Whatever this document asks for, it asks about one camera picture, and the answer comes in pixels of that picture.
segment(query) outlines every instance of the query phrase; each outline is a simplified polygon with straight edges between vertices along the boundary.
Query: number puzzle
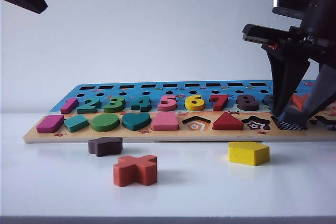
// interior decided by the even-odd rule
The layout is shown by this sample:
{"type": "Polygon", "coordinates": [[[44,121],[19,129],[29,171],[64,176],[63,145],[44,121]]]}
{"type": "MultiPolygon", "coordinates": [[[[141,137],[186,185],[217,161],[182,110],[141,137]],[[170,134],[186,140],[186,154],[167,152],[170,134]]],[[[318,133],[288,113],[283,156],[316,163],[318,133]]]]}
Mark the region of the number puzzle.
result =
{"type": "MultiPolygon", "coordinates": [[[[301,81],[296,109],[313,81],[301,81]]],[[[306,127],[281,122],[269,110],[272,81],[191,81],[83,84],[75,87],[24,136],[26,143],[335,141],[336,103],[306,127]]]]}

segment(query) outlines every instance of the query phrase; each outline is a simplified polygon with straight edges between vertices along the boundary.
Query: red cross piece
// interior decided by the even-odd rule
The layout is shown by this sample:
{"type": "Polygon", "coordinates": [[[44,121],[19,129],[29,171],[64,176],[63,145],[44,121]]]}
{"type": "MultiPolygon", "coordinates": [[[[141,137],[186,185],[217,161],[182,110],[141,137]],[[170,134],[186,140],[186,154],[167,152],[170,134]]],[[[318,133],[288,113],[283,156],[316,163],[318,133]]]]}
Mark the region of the red cross piece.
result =
{"type": "Polygon", "coordinates": [[[113,182],[117,186],[127,186],[133,182],[149,186],[157,182],[157,171],[156,156],[123,156],[113,166],[113,182]]]}

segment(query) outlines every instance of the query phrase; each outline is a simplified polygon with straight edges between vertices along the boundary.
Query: teal heart piece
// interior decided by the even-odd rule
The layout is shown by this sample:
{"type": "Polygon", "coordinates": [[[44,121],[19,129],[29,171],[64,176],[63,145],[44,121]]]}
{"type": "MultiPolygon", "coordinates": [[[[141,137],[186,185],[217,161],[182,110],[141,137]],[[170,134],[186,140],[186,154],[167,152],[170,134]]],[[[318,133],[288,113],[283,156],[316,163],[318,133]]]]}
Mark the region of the teal heart piece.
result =
{"type": "Polygon", "coordinates": [[[148,113],[127,113],[122,117],[122,125],[131,131],[137,131],[151,123],[152,119],[148,113]]]}

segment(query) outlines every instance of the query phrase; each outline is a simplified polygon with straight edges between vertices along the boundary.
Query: yellow pentagon piece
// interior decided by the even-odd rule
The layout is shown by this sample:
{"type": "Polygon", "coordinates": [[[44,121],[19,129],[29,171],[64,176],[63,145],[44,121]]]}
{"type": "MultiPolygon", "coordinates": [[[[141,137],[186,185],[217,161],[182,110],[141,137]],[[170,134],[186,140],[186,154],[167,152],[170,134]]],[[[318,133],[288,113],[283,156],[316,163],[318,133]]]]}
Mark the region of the yellow pentagon piece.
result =
{"type": "Polygon", "coordinates": [[[269,161],[269,146],[256,142],[230,142],[229,161],[245,165],[260,165],[269,161]]]}

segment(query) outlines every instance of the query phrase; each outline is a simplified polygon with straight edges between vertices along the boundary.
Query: white wall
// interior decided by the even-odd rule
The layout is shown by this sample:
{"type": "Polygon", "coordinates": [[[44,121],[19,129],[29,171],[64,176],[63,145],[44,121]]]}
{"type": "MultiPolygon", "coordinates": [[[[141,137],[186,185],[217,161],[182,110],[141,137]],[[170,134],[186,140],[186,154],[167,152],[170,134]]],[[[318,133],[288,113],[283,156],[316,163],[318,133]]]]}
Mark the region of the white wall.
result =
{"type": "Polygon", "coordinates": [[[83,83],[271,79],[243,27],[299,25],[272,0],[45,1],[40,15],[1,3],[2,112],[47,112],[83,83]]]}

